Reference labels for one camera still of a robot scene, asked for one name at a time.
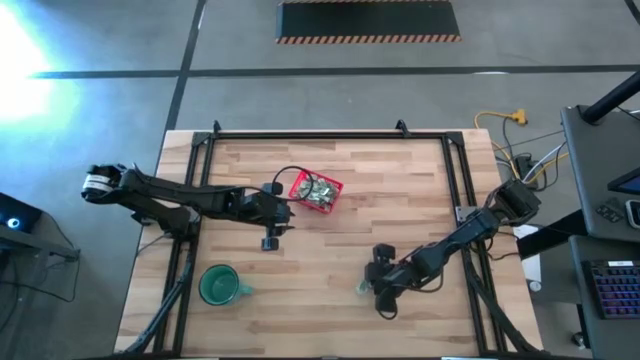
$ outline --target hazard stripe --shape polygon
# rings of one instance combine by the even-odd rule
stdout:
[[[387,44],[387,43],[450,43],[460,42],[456,34],[424,35],[362,35],[362,36],[283,36],[277,38],[280,45],[317,45],[317,44]]]

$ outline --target cable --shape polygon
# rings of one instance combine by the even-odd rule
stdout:
[[[280,169],[280,171],[278,171],[276,173],[276,175],[273,177],[273,180],[271,181],[271,185],[273,186],[273,184],[276,183],[276,180],[278,179],[278,176],[280,176],[280,174],[282,174],[283,172],[285,172],[286,170],[289,170],[289,169],[298,169],[298,170],[304,172],[307,175],[307,177],[309,177],[309,181],[311,182],[311,186],[309,187],[309,191],[307,192],[307,194],[305,196],[303,196],[301,198],[298,198],[298,199],[286,199],[286,200],[289,201],[289,202],[299,202],[299,201],[306,200],[309,197],[309,195],[311,195],[311,192],[313,191],[313,185],[315,185],[315,180],[313,180],[313,175],[311,174],[311,172],[309,170],[305,169],[305,168],[302,168],[302,167],[296,166],[296,165],[285,166],[282,169]]]
[[[62,300],[64,302],[70,303],[73,302],[76,299],[76,288],[78,287],[78,275],[80,274],[80,258],[78,257],[78,266],[76,267],[76,276],[75,276],[75,280],[73,281],[73,295],[71,296],[71,299],[66,299],[58,294],[54,294],[52,292],[46,291],[46,290],[42,290],[39,289],[35,286],[31,286],[31,285],[27,285],[27,284],[22,284],[20,283],[18,280],[16,281],[0,281],[0,284],[4,284],[4,285],[13,285],[13,286],[17,286],[17,287],[24,287],[27,289],[31,289],[33,291],[37,291],[39,293],[43,293],[45,295],[49,295],[52,296],[58,300]]]
[[[634,119],[636,119],[636,120],[640,121],[640,118],[639,118],[639,117],[637,117],[637,116],[633,115],[633,114],[632,114],[632,113],[630,113],[628,110],[625,110],[625,109],[621,108],[620,106],[616,106],[616,107],[617,107],[618,109],[620,109],[620,111],[622,111],[623,113],[625,113],[625,114],[627,114],[627,115],[631,116],[632,118],[634,118]]]
[[[504,137],[504,141],[507,142],[507,147],[509,148],[509,155],[511,155],[512,159],[515,159],[516,157],[513,156],[513,147],[511,146],[511,143],[509,142],[509,137],[507,136],[507,121],[509,120],[509,118],[504,118],[504,120],[502,120],[502,136]]]
[[[527,175],[524,176],[524,178],[522,178],[522,181],[526,184],[527,183],[527,179],[529,178],[529,176],[531,176],[531,174],[533,174],[533,172],[535,171],[535,169],[540,165],[540,164],[544,164],[544,161],[547,160],[548,157],[552,156],[557,150],[559,150],[561,147],[564,146],[565,143],[562,143],[560,145],[558,145],[557,147],[555,147],[553,150],[549,151],[549,153],[547,155],[545,155],[542,159],[540,159],[540,161],[538,161],[535,165],[533,165],[533,167],[531,168],[531,170],[529,170],[529,172],[527,173]]]
[[[391,316],[384,315],[384,313],[380,310],[378,310],[378,315],[380,315],[380,317],[382,317],[385,320],[393,320],[396,318],[396,316],[398,316],[398,307],[396,306],[396,310],[393,312]]]
[[[556,169],[558,169],[558,162],[564,158],[566,158],[567,156],[569,156],[569,153],[564,153],[562,155],[560,155],[560,150],[562,149],[562,147],[560,147],[560,149],[558,149],[558,152],[556,153],[556,158],[554,160],[551,160],[547,163],[544,164],[544,166],[542,166],[542,168],[540,169],[540,171],[538,171],[529,181],[525,181],[525,184],[531,184],[532,182],[536,181],[536,179],[540,176],[540,174],[542,174],[543,171],[545,171],[549,166],[553,165],[553,163],[556,164]]]
[[[59,265],[64,265],[65,263],[67,263],[67,260],[62,260],[62,261],[58,261],[57,263],[51,264],[49,266],[47,266],[46,268],[44,268],[44,270],[42,271],[44,273],[44,277],[42,277],[42,279],[40,281],[38,281],[38,286],[42,285],[45,281],[47,281],[47,278],[49,277],[49,270],[54,269],[56,267],[58,267]]]
[[[144,175],[144,173],[142,173],[142,171],[140,171],[140,169],[138,168],[138,166],[136,164],[133,164],[134,166],[134,172],[136,174],[136,176],[138,176],[138,179],[143,182],[144,184],[150,185],[150,181],[146,179],[146,175]],[[222,189],[222,190],[207,190],[207,189],[200,189],[200,188],[194,188],[194,189],[183,189],[183,188],[175,188],[172,189],[173,192],[176,193],[185,193],[185,194],[200,194],[200,195],[211,195],[211,194],[221,194],[221,193],[228,193],[231,191],[235,191],[235,190],[256,190],[260,193],[265,194],[266,196],[272,197],[274,199],[280,200],[280,201],[285,201],[285,202],[299,202],[299,201],[304,201],[307,199],[307,197],[309,197],[309,195],[311,195],[311,191],[313,190],[313,185],[314,185],[314,180],[313,180],[313,176],[311,175],[311,172],[305,168],[299,167],[299,166],[286,166],[283,169],[281,169],[280,171],[278,171],[278,173],[276,174],[276,177],[284,170],[286,169],[299,169],[301,171],[303,171],[305,174],[307,174],[307,176],[311,179],[311,186],[309,187],[309,192],[307,192],[307,194],[299,199],[290,199],[290,198],[283,198],[277,195],[273,195],[272,193],[268,192],[268,191],[264,191],[263,189],[259,188],[259,187],[255,187],[255,186],[230,186],[228,188]]]
[[[511,119],[511,114],[503,114],[503,113],[498,113],[493,111],[479,112],[473,118],[473,124],[475,125],[476,129],[480,129],[480,125],[478,124],[478,118],[480,118],[480,116],[482,115],[493,115],[493,116],[499,116],[502,118]],[[518,175],[518,171],[516,170],[516,166],[513,164],[513,160],[511,159],[509,154],[506,151],[504,151],[504,148],[502,148],[500,144],[497,144],[495,141],[491,141],[491,145],[495,146],[497,150],[500,150],[504,154],[505,158],[507,159],[507,162],[511,164],[511,170],[513,171],[514,176],[516,177],[516,179],[520,179],[520,176]]]
[[[568,232],[568,231],[564,231],[564,230],[560,230],[560,229],[555,229],[555,228],[552,228],[552,227],[549,227],[549,226],[541,225],[541,224],[530,224],[530,223],[527,223],[527,225],[531,225],[533,227],[537,227],[538,230],[547,229],[547,230],[555,231],[557,233],[565,234],[565,235],[579,235],[579,234],[575,234],[575,233],[572,233],[572,232]]]
[[[442,286],[444,285],[444,268],[440,269],[440,284],[438,284],[438,286],[434,287],[433,289],[416,289],[416,288],[412,288],[409,286],[404,286],[404,285],[394,285],[394,287],[400,287],[409,291],[414,291],[414,292],[419,292],[419,293],[423,293],[423,294],[432,294],[436,291],[439,291],[440,289],[442,289]]]
[[[508,167],[509,168],[509,173],[513,174],[513,170],[511,169],[511,164],[509,164],[508,162],[506,162],[504,160],[498,160],[498,161],[496,161],[496,163],[498,165],[504,165],[504,166]]]
[[[18,265],[16,265],[16,261],[14,259],[12,259],[11,257],[9,257],[9,260],[13,263],[13,281],[14,282],[18,282]],[[4,331],[4,329],[7,327],[7,325],[9,324],[9,320],[11,320],[11,318],[13,317],[13,313],[16,311],[16,306],[18,306],[18,287],[14,286],[14,297],[15,299],[13,300],[13,305],[11,306],[11,310],[9,310],[9,315],[7,315],[7,318],[4,319],[4,321],[2,322],[2,325],[0,325],[0,334],[2,334],[2,332]]]
[[[514,233],[510,233],[508,231],[498,231],[498,234],[504,234],[504,235],[509,235],[509,236],[513,236],[514,238],[516,238],[516,240],[520,240],[520,237]]]
[[[150,243],[148,243],[148,244],[144,245],[143,247],[141,247],[140,249],[138,249],[138,252],[136,253],[136,257],[140,255],[140,253],[142,252],[142,250],[144,250],[144,249],[148,248],[149,246],[151,246],[151,245],[155,244],[155,243],[156,243],[156,242],[158,242],[160,239],[168,238],[168,237],[171,237],[171,234],[170,234],[170,233],[164,233],[164,234],[162,234],[162,235],[158,236],[157,238],[155,238],[155,239],[154,239],[153,241],[151,241]]]
[[[553,181],[551,182],[551,184],[549,184],[548,187],[551,187],[551,186],[555,185],[558,182],[558,179],[560,178],[560,166],[558,165],[558,163],[559,163],[558,160],[560,160],[559,155],[560,155],[560,150],[558,150],[558,152],[556,153],[556,160],[555,160],[555,163],[556,163],[556,177],[555,177],[555,179],[553,179]]]
[[[530,142],[533,142],[533,141],[537,141],[537,140],[540,140],[540,139],[544,139],[546,137],[553,136],[553,135],[556,135],[556,134],[560,134],[560,133],[563,133],[563,132],[564,132],[564,130],[558,130],[558,131],[555,131],[555,132],[552,132],[552,133],[549,133],[549,134],[546,134],[546,135],[534,137],[533,139],[529,139],[529,140],[521,141],[521,142],[518,142],[518,143],[514,143],[514,144],[511,144],[511,148],[514,148],[514,147],[522,145],[522,144],[527,144],[527,143],[530,143]],[[506,148],[507,147],[504,146],[504,147],[501,147],[501,148],[498,148],[498,149],[494,149],[494,151],[504,150]]]
[[[62,231],[62,229],[60,228],[60,224],[58,224],[58,222],[56,221],[56,218],[54,218],[53,216],[49,215],[49,218],[53,221],[53,225],[56,226],[56,229],[58,230],[58,232],[60,233],[60,235],[62,235],[62,237],[64,238],[64,240],[69,244],[69,246],[71,246],[73,248],[73,250],[76,250],[76,245],[71,242],[71,240],[69,240],[69,238],[67,237],[67,235],[65,235],[64,231]]]
[[[493,256],[489,256],[489,257],[490,257],[490,258],[491,258],[491,260],[493,260],[493,261],[500,261],[500,260],[502,260],[502,259],[504,259],[504,258],[506,258],[506,257],[514,256],[514,255],[520,255],[520,253],[518,253],[518,252],[512,252],[512,253],[506,253],[506,254],[504,254],[504,255],[500,255],[500,256],[495,257],[495,258],[494,258]]]
[[[409,290],[409,291],[413,291],[413,292],[422,293],[422,294],[432,294],[432,293],[442,289],[443,285],[444,285],[444,267],[440,268],[440,284],[438,284],[438,286],[436,286],[433,289],[416,289],[416,288],[412,288],[410,286],[405,286],[405,285],[400,285],[400,284],[393,285],[393,286],[394,287],[403,288],[405,290]],[[385,320],[393,320],[393,319],[396,318],[396,316],[398,316],[398,308],[396,307],[396,310],[391,314],[391,316],[386,316],[380,310],[378,310],[378,315],[380,315],[380,317],[382,317]]]
[[[513,236],[514,238],[516,238],[516,240],[520,240],[520,237],[518,235],[514,234],[514,233],[510,233],[510,232],[507,232],[507,231],[498,231],[497,233],[498,234],[504,234],[504,235]],[[506,253],[506,254],[500,255],[498,257],[494,257],[493,255],[491,255],[491,253],[487,253],[487,255],[489,256],[491,261],[500,261],[500,260],[502,260],[502,259],[504,259],[506,257],[509,257],[509,256],[520,255],[520,253],[519,252],[510,252],[510,253]]]

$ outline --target item in basket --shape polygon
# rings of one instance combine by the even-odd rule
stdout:
[[[338,196],[338,186],[330,181],[326,181],[322,177],[318,177],[317,175],[312,174],[311,177],[313,178],[313,189],[305,201],[329,211],[331,209],[331,204],[333,204]],[[296,198],[302,198],[307,195],[310,187],[311,181],[306,177],[302,182],[300,182],[300,185],[298,185],[298,188],[296,189]]]

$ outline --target keyboard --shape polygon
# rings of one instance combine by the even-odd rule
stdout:
[[[584,261],[582,267],[602,319],[640,319],[640,260]]]

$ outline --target wooden tabletop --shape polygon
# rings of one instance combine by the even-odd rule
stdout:
[[[477,200],[482,203],[500,184],[489,134],[462,131]],[[167,133],[158,177],[184,181],[192,134]],[[291,204],[296,214],[291,225],[296,229],[280,237],[280,249],[274,252],[260,250],[261,227],[203,219],[183,356],[476,355],[459,254],[445,268],[444,287],[433,294],[405,292],[398,299],[399,314],[393,321],[377,314],[371,293],[355,292],[375,244],[394,245],[398,256],[404,256],[455,229],[440,142],[217,141],[209,182],[259,186],[271,182],[282,167],[294,164],[344,183],[333,212],[324,215]],[[296,176],[292,171],[279,178],[285,192]],[[157,227],[146,228],[141,246],[160,234]],[[157,311],[170,248],[170,240],[160,240],[137,258],[116,350],[130,345]],[[492,254],[513,251],[517,251],[513,238],[495,238]],[[254,294],[231,306],[207,305],[197,286],[203,272],[215,264],[233,266],[242,281],[255,289]],[[523,335],[541,347],[519,258],[491,262],[491,267],[500,305]],[[169,345],[173,325],[170,321]]]

